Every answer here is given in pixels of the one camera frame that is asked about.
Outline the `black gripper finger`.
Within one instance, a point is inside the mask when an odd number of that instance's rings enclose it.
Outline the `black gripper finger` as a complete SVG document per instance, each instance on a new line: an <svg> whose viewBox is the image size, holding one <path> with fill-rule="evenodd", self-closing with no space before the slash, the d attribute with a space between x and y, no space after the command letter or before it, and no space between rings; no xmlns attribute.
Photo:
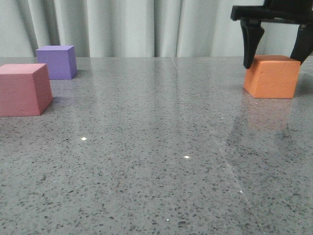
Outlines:
<svg viewBox="0 0 313 235"><path fill-rule="evenodd" d="M254 56L259 42L264 34L259 20L240 20L244 41L244 62L243 65L249 69L254 61Z"/></svg>
<svg viewBox="0 0 313 235"><path fill-rule="evenodd" d="M300 61L301 64L313 52L313 25L301 24L290 58Z"/></svg>

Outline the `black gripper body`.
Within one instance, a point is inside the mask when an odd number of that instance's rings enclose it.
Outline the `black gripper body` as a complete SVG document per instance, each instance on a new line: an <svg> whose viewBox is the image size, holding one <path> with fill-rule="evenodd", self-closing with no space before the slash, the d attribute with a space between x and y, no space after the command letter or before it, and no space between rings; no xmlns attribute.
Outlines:
<svg viewBox="0 0 313 235"><path fill-rule="evenodd" d="M232 7L230 18L284 24L312 24L311 0L266 0L263 5Z"/></svg>

